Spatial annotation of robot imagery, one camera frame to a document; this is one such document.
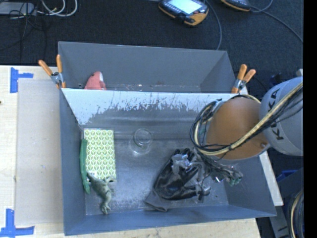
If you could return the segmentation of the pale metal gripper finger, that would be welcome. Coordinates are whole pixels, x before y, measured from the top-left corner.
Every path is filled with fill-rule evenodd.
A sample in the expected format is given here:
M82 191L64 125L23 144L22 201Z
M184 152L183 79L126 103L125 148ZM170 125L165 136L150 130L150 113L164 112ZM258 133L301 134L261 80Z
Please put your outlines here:
M173 165L190 165L188 155L176 154L173 155L171 159Z
M192 172L192 168L189 167L183 167L183 166L179 166L179 165L173 165L172 166L172 172L175 175L189 175Z

